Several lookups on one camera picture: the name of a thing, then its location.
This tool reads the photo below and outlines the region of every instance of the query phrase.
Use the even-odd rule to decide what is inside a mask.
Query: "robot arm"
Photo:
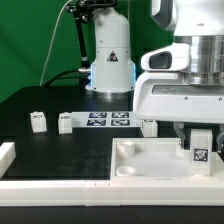
[[[151,17],[164,30],[174,31],[176,7],[174,0],[152,0]]]
[[[117,0],[79,0],[76,7],[81,10],[99,9],[117,6]]]

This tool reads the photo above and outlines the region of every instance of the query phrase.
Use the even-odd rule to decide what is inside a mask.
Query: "white block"
[[[0,178],[2,178],[15,157],[16,153],[14,143],[3,143],[0,147]]]
[[[190,173],[204,176],[211,175],[212,131],[191,130],[190,151]]]
[[[131,141],[117,143],[117,155],[120,158],[130,158],[135,154],[135,145]]]
[[[154,120],[143,120],[141,130],[144,138],[158,136],[158,124]]]
[[[47,123],[43,112],[30,113],[31,125],[34,133],[46,132]]]
[[[58,119],[59,134],[72,133],[72,113],[61,113]]]

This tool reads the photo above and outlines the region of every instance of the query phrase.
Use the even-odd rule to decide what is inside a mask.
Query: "black cable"
[[[71,70],[67,70],[67,71],[64,71],[58,75],[56,75],[55,77],[53,77],[52,79],[50,79],[49,81],[47,81],[45,84],[44,84],[44,87],[49,87],[51,85],[51,83],[53,83],[55,80],[58,80],[58,79],[62,79],[61,77],[64,76],[64,75],[67,75],[67,74],[71,74],[71,73],[75,73],[75,72],[79,72],[78,69],[71,69]],[[84,76],[84,75],[79,75],[77,77],[74,77],[74,78],[81,78],[81,77],[87,77],[87,76]]]

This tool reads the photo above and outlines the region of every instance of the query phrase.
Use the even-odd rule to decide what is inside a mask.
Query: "white platform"
[[[118,148],[127,141],[134,154],[122,158]],[[1,181],[0,206],[224,205],[219,156],[212,155],[211,176],[190,175],[189,161],[179,139],[114,139],[110,180]],[[121,166],[134,175],[117,176]]]

